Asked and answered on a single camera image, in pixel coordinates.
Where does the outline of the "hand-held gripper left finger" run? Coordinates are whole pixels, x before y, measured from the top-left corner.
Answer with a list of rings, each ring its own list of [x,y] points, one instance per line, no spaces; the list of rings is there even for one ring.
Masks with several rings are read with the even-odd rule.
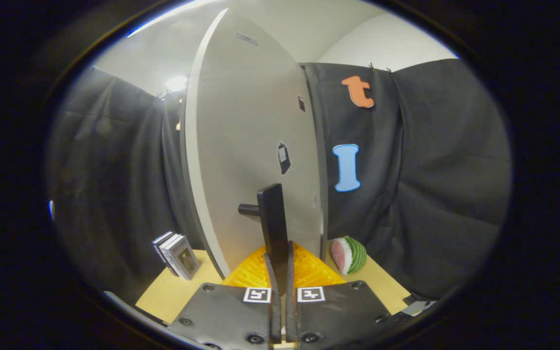
[[[169,330],[199,348],[271,350],[280,343],[280,293],[274,268],[283,264],[283,242],[263,255],[270,287],[204,283],[185,304]]]

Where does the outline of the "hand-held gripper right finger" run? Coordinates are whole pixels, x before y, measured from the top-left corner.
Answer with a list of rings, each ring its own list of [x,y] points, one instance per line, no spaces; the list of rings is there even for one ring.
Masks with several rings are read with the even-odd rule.
[[[297,350],[366,350],[392,333],[392,314],[365,281],[298,286],[298,269],[319,277],[320,259],[289,242],[286,336]]]

